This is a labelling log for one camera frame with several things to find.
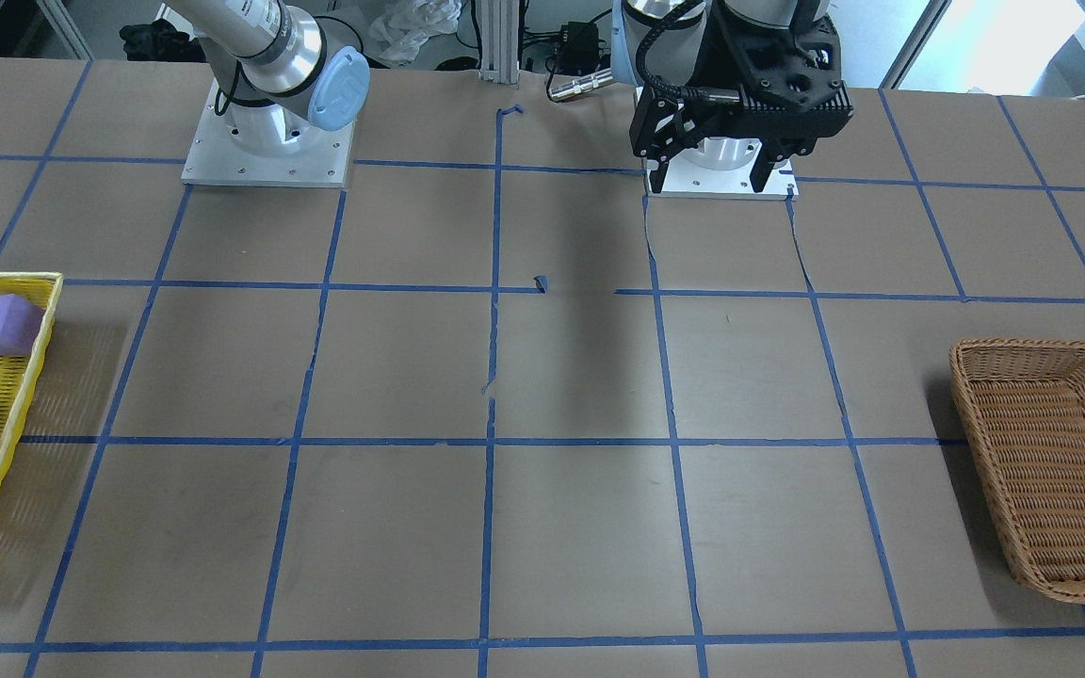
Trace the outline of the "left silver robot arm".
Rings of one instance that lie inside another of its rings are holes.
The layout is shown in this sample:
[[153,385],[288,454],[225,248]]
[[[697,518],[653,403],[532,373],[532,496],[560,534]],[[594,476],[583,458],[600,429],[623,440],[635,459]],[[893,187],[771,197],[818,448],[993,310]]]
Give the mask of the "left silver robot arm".
[[620,1],[612,73],[654,197],[795,199],[792,159],[855,113],[826,1]]

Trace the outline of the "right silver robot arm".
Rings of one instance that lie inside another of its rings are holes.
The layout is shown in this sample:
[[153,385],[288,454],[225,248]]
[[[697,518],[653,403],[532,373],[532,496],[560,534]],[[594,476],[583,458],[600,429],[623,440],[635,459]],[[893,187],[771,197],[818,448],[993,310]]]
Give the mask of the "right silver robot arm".
[[207,111],[237,145],[288,154],[358,120],[371,66],[356,39],[284,1],[169,1],[192,25],[216,84]]

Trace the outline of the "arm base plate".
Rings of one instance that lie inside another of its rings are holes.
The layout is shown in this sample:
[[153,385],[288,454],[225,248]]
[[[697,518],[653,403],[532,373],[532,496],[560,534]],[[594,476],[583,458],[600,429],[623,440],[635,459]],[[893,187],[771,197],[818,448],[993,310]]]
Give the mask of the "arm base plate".
[[186,186],[337,188],[348,183],[356,123],[320,130],[270,105],[231,104],[224,116],[217,82],[210,84],[181,172]]
[[651,188],[659,164],[644,159],[647,193],[658,199],[797,199],[800,189],[791,159],[775,166],[765,186],[753,183],[751,171],[763,158],[762,150],[756,138],[709,137],[669,159],[659,189]]

